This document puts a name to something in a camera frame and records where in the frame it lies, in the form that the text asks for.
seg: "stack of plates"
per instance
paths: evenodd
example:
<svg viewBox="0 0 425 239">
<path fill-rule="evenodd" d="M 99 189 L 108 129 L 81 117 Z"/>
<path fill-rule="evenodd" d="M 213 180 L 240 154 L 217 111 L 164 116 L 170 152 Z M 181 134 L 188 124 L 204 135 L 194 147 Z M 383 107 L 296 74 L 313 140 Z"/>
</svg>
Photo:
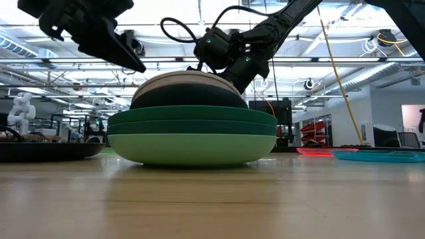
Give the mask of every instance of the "stack of plates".
<svg viewBox="0 0 425 239">
<path fill-rule="evenodd" d="M 274 116 L 223 106 L 159 106 L 108 120 L 114 151 L 152 165 L 234 165 L 266 156 L 276 143 Z"/>
</svg>

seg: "green plate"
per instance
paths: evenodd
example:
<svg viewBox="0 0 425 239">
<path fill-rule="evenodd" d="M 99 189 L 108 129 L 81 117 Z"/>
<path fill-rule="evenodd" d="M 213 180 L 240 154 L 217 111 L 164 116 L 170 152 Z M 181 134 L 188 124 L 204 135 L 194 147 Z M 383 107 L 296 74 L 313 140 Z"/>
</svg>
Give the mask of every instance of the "green plate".
<svg viewBox="0 0 425 239">
<path fill-rule="evenodd" d="M 278 120 L 267 113 L 224 106 L 159 106 L 128 110 L 111 116 L 108 125 L 148 120 L 231 120 L 276 126 Z"/>
<path fill-rule="evenodd" d="M 138 163 L 174 166 L 217 166 L 247 163 L 265 157 L 276 136 L 225 134 L 109 135 L 114 151 Z"/>
<path fill-rule="evenodd" d="M 224 133 L 276 136 L 276 127 L 241 121 L 176 119 L 119 123 L 108 128 L 108 135 L 129 133 Z"/>
</svg>

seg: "ceiling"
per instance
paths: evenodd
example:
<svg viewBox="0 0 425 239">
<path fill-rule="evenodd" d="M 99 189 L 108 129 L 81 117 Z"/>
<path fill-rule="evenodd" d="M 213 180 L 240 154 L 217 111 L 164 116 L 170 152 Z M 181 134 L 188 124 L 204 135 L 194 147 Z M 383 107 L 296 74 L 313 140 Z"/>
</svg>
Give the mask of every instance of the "ceiling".
<svg viewBox="0 0 425 239">
<path fill-rule="evenodd" d="M 174 17 L 186 23 L 197 37 L 203 36 L 206 27 L 210 27 L 215 21 L 219 13 L 226 7 L 231 5 L 246 4 L 247 1 L 240 0 L 156 0 L 146 1 L 133 0 L 135 5 L 129 11 L 120 15 L 118 20 L 117 33 L 124 30 L 133 29 L 138 40 L 144 45 L 146 50 L 145 57 L 166 57 L 166 56 L 193 56 L 193 44 L 181 44 L 168 39 L 159 27 L 159 22 L 163 17 Z M 251 8 L 261 12 L 275 12 L 284 7 L 285 3 L 272 4 L 276 1 L 269 1 L 266 7 L 253 1 Z M 397 28 L 395 23 L 386 14 L 383 9 L 371 5 L 353 4 L 350 1 L 324 1 L 320 5 L 321 15 L 324 23 L 329 31 L 329 40 L 332 53 L 335 57 L 380 57 L 384 54 L 391 55 L 397 52 L 392 47 L 373 47 L 373 50 L 367 52 L 365 45 L 367 39 L 376 36 L 379 29 L 390 29 L 398 40 L 405 39 L 404 35 Z M 264 17 L 248 14 L 244 11 L 229 11 L 220 20 L 220 27 L 224 31 L 229 29 L 239 29 L 247 31 L 254 27 L 257 23 L 264 20 Z M 9 36 L 15 39 L 24 47 L 39 50 L 41 48 L 49 49 L 60 58 L 86 58 L 87 56 L 77 50 L 78 45 L 70 40 L 68 33 L 63 33 L 64 42 L 52 40 L 48 38 L 37 26 L 37 19 L 20 11 L 17 8 L 16 0 L 4 1 L 0 8 L 0 35 Z M 175 36 L 187 39 L 188 33 L 181 27 L 176 25 L 167 25 L 167 31 Z M 328 57 L 328 49 L 326 47 L 323 35 L 321 35 L 321 25 L 317 11 L 310 13 L 301 24 L 299 24 L 289 35 L 286 42 L 282 45 L 276 56 L 279 57 Z M 401 49 L 410 46 L 409 42 L 399 44 Z M 3 58 L 20 58 L 19 55 L 0 49 L 0 55 Z M 189 65 L 195 63 L 188 62 L 152 62 L 147 63 L 148 70 L 144 74 L 136 73 L 127 75 L 128 71 L 121 71 L 114 68 L 111 64 L 59 64 L 56 69 L 48 69 L 35 64 L 8 64 L 7 67 L 21 71 L 25 74 L 47 82 L 48 75 L 50 80 L 56 79 L 55 84 L 121 84 L 124 79 L 127 83 L 143 84 L 146 80 L 176 70 L 184 70 Z M 338 73 L 341 77 L 350 75 L 360 69 L 360 66 L 353 65 L 337 65 Z M 103 70 L 85 70 L 78 71 L 79 68 L 102 68 Z M 317 64 L 304 66 L 303 64 L 281 64 L 275 69 L 271 69 L 267 79 L 257 77 L 255 81 L 255 89 L 259 94 L 274 94 L 274 74 L 276 73 L 276 86 L 279 94 L 301 94 L 303 92 L 303 83 L 311 78 L 321 84 L 315 87 L 323 88 L 335 83 L 336 77 L 330 64 Z M 40 84 L 40 82 L 26 81 L 22 84 Z M 254 85 L 246 89 L 247 94 L 254 91 Z M 56 94 L 64 95 L 81 95 L 94 94 L 95 90 L 87 92 L 88 89 L 74 91 L 70 88 L 62 89 Z M 105 94 L 131 95 L 135 88 L 107 88 Z M 76 100 L 63 99 L 65 102 L 75 102 Z M 128 106 L 129 99 L 121 99 Z M 106 107 L 113 107 L 115 103 L 107 104 Z"/>
</svg>

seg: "beige plate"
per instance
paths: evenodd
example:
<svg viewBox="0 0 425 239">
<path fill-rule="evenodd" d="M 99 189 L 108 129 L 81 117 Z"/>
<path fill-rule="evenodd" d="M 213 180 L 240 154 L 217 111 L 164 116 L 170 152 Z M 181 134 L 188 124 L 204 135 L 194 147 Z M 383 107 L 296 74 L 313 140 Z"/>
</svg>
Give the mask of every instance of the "beige plate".
<svg viewBox="0 0 425 239">
<path fill-rule="evenodd" d="M 143 83 L 134 93 L 133 102 L 135 99 L 140 97 L 142 94 L 162 86 L 169 86 L 172 84 L 188 84 L 188 83 L 198 83 L 198 84 L 207 84 L 211 86 L 217 86 L 225 90 L 230 90 L 235 94 L 239 94 L 238 90 L 228 81 L 215 76 L 213 74 L 199 72 L 194 70 L 181 70 L 176 72 L 170 72 L 155 76 L 152 79 Z"/>
</svg>

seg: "blue tray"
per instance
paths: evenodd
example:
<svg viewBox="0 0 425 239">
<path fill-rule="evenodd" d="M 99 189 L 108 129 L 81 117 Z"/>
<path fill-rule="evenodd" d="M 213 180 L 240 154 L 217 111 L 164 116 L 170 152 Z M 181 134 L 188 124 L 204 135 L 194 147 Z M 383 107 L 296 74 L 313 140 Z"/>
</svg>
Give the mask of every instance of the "blue tray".
<svg viewBox="0 0 425 239">
<path fill-rule="evenodd" d="M 334 151 L 332 154 L 338 159 L 353 161 L 384 163 L 418 163 L 425 161 L 425 153 L 423 152 L 360 150 L 357 152 Z"/>
</svg>

